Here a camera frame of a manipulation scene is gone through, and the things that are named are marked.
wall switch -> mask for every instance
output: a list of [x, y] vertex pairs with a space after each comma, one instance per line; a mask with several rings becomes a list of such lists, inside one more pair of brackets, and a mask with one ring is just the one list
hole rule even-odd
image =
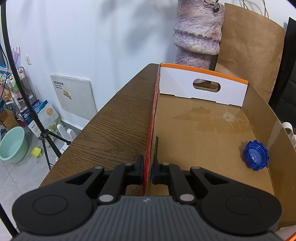
[[26, 61], [27, 61], [27, 64], [28, 65], [31, 65], [31, 60], [30, 60], [30, 56], [29, 55], [26, 56]]

small cardboard box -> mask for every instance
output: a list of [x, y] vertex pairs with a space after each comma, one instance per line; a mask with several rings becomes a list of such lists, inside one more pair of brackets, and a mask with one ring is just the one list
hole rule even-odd
[[18, 126], [18, 122], [15, 119], [13, 112], [5, 109], [1, 114], [0, 114], [0, 123], [5, 127], [7, 131], [10, 129]]
[[[196, 89], [193, 81], [201, 76], [219, 83], [220, 89]], [[225, 87], [221, 79], [232, 87]], [[146, 195], [168, 195], [165, 185], [150, 182], [157, 136], [159, 163], [174, 163], [183, 170], [200, 166], [267, 191], [282, 205], [279, 227], [296, 224], [296, 151], [272, 109], [246, 83], [209, 70], [160, 64], [144, 164]], [[246, 144], [255, 139], [265, 145], [270, 157], [268, 168], [259, 171], [243, 162]]]

yellow plastic scoop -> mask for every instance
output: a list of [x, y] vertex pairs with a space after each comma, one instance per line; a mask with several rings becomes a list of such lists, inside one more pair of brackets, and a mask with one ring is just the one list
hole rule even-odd
[[31, 155], [37, 158], [40, 157], [42, 155], [41, 149], [39, 147], [34, 147], [31, 151]]

dark wood tabletop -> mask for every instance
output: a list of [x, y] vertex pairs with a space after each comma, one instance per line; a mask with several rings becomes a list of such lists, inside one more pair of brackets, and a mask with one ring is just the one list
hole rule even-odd
[[[92, 118], [40, 186], [95, 166], [106, 170], [145, 155], [158, 64], [149, 64]], [[141, 186], [129, 187], [140, 195]]]

green plastic basin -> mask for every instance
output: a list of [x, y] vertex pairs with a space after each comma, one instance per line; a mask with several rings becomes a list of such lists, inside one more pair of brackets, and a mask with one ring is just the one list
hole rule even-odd
[[25, 131], [21, 126], [12, 128], [0, 142], [0, 159], [13, 163], [21, 161], [28, 151]]

